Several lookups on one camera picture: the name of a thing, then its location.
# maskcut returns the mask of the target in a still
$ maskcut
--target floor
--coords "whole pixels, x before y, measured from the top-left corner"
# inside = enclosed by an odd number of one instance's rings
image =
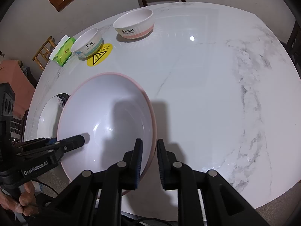
[[[59,193],[67,186],[67,183],[58,178],[52,171],[41,176],[39,180],[50,185]],[[55,197],[56,194],[43,186],[43,193]],[[297,183],[289,191],[275,200],[257,208],[257,212],[270,224],[270,226],[282,226],[291,215],[301,200],[301,183]]]

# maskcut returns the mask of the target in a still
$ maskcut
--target human hand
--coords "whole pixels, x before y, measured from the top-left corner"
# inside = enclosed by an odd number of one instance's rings
[[[11,196],[4,194],[0,190],[0,204],[6,210],[23,213],[24,216],[38,214],[38,208],[29,204],[35,204],[36,198],[34,196],[35,187],[31,181],[24,184],[25,191],[20,195],[19,202],[15,201]]]

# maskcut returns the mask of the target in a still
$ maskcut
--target black cable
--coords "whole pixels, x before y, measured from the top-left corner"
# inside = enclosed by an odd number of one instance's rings
[[[164,224],[166,224],[168,226],[173,226],[171,223],[169,223],[167,221],[164,221],[164,220],[161,220],[161,219],[157,219],[157,218],[141,218],[141,219],[137,219],[137,220],[133,221],[129,226],[134,226],[136,223],[139,223],[141,221],[146,221],[146,220],[158,221],[158,222],[164,223]]]
[[[121,226],[129,226],[135,219],[129,218],[125,215],[121,215]],[[142,223],[136,223],[136,225],[144,226]]]
[[[45,185],[46,187],[50,188],[51,190],[53,190],[58,195],[58,192],[54,188],[52,188],[51,186],[49,186],[48,184],[45,184],[44,182],[41,182],[41,181],[38,181],[38,180],[35,180],[35,179],[32,179],[31,181],[38,182],[40,184]]]

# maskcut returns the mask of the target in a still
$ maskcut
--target white marble tabletop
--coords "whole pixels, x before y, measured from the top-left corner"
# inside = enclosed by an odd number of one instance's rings
[[[117,35],[112,24],[120,15],[91,26],[113,45],[100,64],[89,67],[71,56],[64,67],[46,66],[25,140],[37,137],[38,119],[51,97],[71,94],[93,75],[118,72],[144,88],[158,138],[179,161],[194,170],[216,169],[255,208],[289,190],[301,179],[301,82],[275,35],[256,15],[232,7],[150,8],[155,27],[141,40]],[[162,190],[156,156],[139,188],[123,197],[122,210],[177,220],[177,193]]]

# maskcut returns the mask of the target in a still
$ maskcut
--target white bowl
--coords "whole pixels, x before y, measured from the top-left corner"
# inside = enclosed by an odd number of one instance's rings
[[[37,138],[53,138],[57,136],[58,123],[63,111],[62,100],[52,97],[44,106],[38,123]]]
[[[113,24],[115,30],[126,39],[146,36],[154,28],[153,11],[148,8],[130,11],[119,17]]]
[[[87,58],[101,47],[103,38],[98,28],[92,28],[82,34],[72,45],[70,51],[80,58]]]
[[[58,140],[82,134],[82,148],[64,154],[61,164],[72,181],[83,170],[106,170],[143,140],[141,178],[154,156],[157,128],[144,90],[132,79],[103,73],[84,82],[68,99],[58,126]]]

